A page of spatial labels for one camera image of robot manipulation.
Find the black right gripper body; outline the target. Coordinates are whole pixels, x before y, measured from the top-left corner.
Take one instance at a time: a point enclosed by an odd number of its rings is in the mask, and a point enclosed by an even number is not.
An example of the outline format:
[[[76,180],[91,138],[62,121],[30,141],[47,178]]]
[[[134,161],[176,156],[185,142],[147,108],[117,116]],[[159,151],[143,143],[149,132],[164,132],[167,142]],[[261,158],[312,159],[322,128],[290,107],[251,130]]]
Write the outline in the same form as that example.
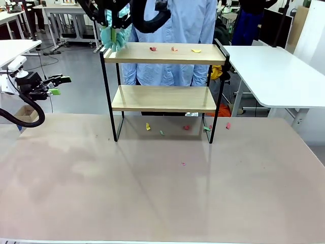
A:
[[[77,1],[84,11],[97,11],[97,10],[114,10],[120,11],[130,3],[130,0],[79,0]]]

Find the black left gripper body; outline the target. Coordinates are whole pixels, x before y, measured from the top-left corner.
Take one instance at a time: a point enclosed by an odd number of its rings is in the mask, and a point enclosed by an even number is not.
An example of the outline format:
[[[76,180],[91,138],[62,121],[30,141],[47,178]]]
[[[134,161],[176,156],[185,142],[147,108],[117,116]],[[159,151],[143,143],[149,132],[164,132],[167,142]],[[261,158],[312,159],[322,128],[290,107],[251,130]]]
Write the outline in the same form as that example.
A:
[[[48,96],[49,83],[48,80],[42,80],[37,72],[28,72],[23,78],[15,78],[21,93],[33,101],[46,100]]]

